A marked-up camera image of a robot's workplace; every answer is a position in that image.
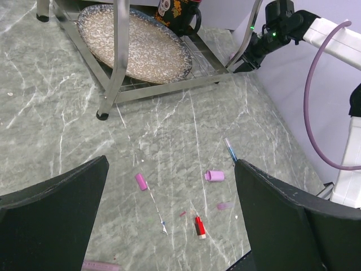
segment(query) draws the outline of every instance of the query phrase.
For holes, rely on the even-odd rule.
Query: red and black object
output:
[[[195,224],[196,226],[196,231],[197,231],[197,235],[199,237],[199,239],[205,239],[206,235],[205,235],[205,229],[204,229],[204,225],[203,222],[201,220],[201,218],[199,216],[197,216],[195,218]]]

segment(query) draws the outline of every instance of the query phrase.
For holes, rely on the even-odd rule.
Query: speckled plate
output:
[[[93,5],[79,14],[78,30],[92,54],[113,68],[113,5]],[[156,84],[184,79],[192,68],[190,52],[170,29],[130,9],[129,59],[126,75]]]

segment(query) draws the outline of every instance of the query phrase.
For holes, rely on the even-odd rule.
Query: mug handle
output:
[[[197,33],[199,31],[199,29],[201,28],[201,23],[202,23],[202,14],[201,14],[201,11],[197,7],[194,7],[192,9],[191,13],[193,15],[197,16],[196,26],[194,27],[193,30],[187,31],[187,33],[186,33],[187,36],[191,36],[191,35],[194,35],[195,33]]]

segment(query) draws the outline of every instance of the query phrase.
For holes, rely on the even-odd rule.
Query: countertop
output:
[[[200,36],[224,62],[235,49],[226,30]],[[225,136],[239,158],[270,175],[312,194],[323,187],[253,73],[118,104],[102,122],[95,117],[102,90],[80,54],[54,16],[40,23],[35,1],[25,0],[0,3],[0,61],[0,194],[99,155],[110,163],[86,259],[131,271],[220,271],[247,253]],[[204,180],[208,169],[224,171],[225,181]],[[149,191],[135,182],[138,172],[168,235]],[[219,211],[220,202],[235,206]]]

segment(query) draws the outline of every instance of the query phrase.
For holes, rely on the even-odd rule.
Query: metal rack leg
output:
[[[43,23],[49,21],[49,4],[50,0],[38,0],[36,18]]]
[[[114,1],[114,68],[96,117],[106,120],[123,83],[129,53],[129,0]]]

